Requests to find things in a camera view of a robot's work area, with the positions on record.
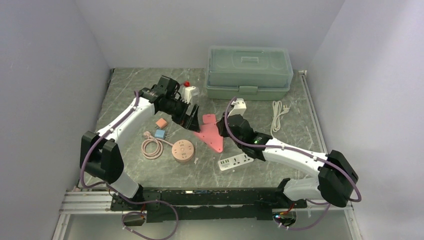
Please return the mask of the pink plug adapter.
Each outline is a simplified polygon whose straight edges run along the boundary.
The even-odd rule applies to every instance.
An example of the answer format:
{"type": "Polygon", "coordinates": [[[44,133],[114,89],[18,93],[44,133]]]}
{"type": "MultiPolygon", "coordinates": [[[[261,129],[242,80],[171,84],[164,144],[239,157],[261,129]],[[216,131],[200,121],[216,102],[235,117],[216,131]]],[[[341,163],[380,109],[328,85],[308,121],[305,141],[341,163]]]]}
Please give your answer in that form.
{"type": "Polygon", "coordinates": [[[202,116],[202,121],[204,125],[207,124],[215,124],[216,123],[216,115],[215,114],[204,114],[202,116]]]}

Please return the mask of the round pink socket hub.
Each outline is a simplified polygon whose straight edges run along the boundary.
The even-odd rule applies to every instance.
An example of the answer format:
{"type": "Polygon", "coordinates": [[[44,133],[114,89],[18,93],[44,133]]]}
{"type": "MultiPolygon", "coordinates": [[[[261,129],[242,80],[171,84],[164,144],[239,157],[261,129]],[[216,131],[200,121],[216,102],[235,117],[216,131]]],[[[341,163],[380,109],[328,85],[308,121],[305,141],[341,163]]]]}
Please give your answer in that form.
{"type": "Polygon", "coordinates": [[[195,147],[189,140],[181,139],[172,145],[171,154],[177,162],[186,163],[194,157],[195,147]]]}

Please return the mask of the white power strip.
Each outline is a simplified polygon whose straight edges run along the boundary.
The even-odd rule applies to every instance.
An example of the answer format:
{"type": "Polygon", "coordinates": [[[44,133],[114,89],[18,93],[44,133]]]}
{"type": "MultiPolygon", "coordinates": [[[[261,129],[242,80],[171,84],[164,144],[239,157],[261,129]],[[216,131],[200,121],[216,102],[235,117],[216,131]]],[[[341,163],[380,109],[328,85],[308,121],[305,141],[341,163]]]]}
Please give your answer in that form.
{"type": "Polygon", "coordinates": [[[253,158],[247,156],[245,153],[241,153],[232,157],[219,160],[218,166],[221,171],[226,171],[248,163],[252,163],[253,161],[253,158]]]}

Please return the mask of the pink triangular socket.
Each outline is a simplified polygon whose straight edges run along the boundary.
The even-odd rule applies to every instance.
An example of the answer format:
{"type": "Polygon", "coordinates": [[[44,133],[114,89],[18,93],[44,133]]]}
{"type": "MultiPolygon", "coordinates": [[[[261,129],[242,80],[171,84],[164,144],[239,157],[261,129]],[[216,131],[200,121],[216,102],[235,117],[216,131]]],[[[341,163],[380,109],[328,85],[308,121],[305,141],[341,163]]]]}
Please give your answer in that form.
{"type": "Polygon", "coordinates": [[[200,132],[193,134],[216,153],[224,150],[224,138],[220,136],[216,123],[207,123],[200,126],[200,132]]]}

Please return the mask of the aluminium rail frame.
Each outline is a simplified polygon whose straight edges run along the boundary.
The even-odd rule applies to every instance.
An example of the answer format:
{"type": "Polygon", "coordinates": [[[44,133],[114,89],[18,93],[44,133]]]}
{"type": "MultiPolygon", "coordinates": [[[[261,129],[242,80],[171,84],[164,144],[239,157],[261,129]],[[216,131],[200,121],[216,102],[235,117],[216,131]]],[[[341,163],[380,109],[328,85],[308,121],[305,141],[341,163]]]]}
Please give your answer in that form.
{"type": "Polygon", "coordinates": [[[255,188],[156,188],[143,187],[124,170],[120,145],[129,135],[158,112],[186,130],[199,134],[198,105],[180,93],[182,85],[161,76],[150,88],[135,92],[131,104],[111,123],[81,139],[80,175],[90,174],[106,185],[106,191],[91,191],[81,182],[83,191],[65,195],[59,210],[54,239],[62,239],[72,214],[121,214],[124,230],[133,232],[133,226],[175,220],[207,220],[256,218],[274,220],[281,227],[293,230],[287,221],[294,209],[309,204],[345,208],[356,194],[358,175],[344,155],[336,150],[330,153],[314,152],[287,144],[277,138],[253,130],[243,118],[246,103],[232,98],[220,120],[211,126],[219,138],[230,138],[242,154],[225,159],[223,164],[245,164],[258,159],[283,164],[308,175],[306,179],[283,179],[277,187],[255,188]]]}

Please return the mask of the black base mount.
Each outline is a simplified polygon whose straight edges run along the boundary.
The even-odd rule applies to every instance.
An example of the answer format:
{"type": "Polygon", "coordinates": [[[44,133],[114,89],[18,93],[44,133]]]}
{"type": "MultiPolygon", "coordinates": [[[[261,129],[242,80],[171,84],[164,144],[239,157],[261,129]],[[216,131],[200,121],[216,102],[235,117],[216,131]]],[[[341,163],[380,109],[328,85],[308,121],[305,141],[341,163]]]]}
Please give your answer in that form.
{"type": "Polygon", "coordinates": [[[155,188],[143,190],[146,203],[127,202],[114,194],[112,212],[146,211],[147,223],[161,223],[179,219],[218,220],[256,219],[272,220],[278,211],[294,212],[305,209],[305,200],[291,201],[275,187],[248,188],[155,188]]]}

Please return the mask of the orange charger cube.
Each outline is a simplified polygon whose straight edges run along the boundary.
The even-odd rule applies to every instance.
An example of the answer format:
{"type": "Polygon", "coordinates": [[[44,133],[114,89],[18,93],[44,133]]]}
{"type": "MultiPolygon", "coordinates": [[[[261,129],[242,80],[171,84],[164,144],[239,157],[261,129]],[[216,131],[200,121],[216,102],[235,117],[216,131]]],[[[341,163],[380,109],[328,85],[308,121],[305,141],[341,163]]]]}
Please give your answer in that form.
{"type": "Polygon", "coordinates": [[[164,118],[160,118],[155,122],[155,125],[157,129],[162,130],[168,125],[168,122],[164,118]]]}

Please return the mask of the green plastic storage box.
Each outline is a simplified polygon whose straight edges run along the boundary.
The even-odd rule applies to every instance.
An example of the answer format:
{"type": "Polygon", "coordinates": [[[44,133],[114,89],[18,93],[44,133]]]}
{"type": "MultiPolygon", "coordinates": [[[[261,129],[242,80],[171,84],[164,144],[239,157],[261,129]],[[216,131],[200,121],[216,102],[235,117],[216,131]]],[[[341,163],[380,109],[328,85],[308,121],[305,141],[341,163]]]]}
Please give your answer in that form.
{"type": "Polygon", "coordinates": [[[290,90],[294,70],[285,48],[213,45],[205,89],[210,99],[278,101],[290,90]]]}

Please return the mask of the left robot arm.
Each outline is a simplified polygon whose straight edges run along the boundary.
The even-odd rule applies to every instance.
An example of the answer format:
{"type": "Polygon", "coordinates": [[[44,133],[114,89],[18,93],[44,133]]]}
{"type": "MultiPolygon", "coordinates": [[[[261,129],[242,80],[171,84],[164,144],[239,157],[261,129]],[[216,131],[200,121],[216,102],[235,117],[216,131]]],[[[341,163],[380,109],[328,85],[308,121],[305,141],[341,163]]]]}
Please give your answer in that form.
{"type": "Polygon", "coordinates": [[[200,132],[199,106],[183,99],[180,87],[176,80],[163,75],[151,88],[135,91],[133,101],[112,122],[96,132],[83,134],[79,163],[83,188],[105,184],[120,194],[129,209],[137,210],[143,205],[144,188],[125,172],[120,148],[158,112],[169,115],[186,130],[200,132]]]}

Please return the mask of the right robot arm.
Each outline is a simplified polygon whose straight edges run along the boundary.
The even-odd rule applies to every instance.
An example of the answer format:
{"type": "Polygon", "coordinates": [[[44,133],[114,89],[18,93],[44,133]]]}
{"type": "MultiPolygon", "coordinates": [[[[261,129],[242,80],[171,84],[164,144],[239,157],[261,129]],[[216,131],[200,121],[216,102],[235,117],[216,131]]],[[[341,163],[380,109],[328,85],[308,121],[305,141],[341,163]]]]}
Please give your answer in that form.
{"type": "Polygon", "coordinates": [[[284,143],[253,130],[240,114],[225,116],[216,123],[218,133],[230,138],[252,159],[283,164],[309,175],[308,179],[283,179],[275,194],[276,203],[287,208],[298,200],[324,200],[344,208],[349,201],[360,202],[359,177],[346,157],[337,150],[326,154],[284,143]]]}

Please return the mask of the blue charger cube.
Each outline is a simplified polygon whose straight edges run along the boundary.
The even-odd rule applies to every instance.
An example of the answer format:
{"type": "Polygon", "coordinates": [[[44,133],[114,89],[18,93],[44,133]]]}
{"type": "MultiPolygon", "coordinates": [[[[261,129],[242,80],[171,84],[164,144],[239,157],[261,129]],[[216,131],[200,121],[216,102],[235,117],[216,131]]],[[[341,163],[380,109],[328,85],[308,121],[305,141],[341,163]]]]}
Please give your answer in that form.
{"type": "Polygon", "coordinates": [[[166,138],[166,136],[167,136],[166,131],[163,130],[163,129],[157,129],[154,133],[154,137],[156,139],[164,140],[166,138]]]}

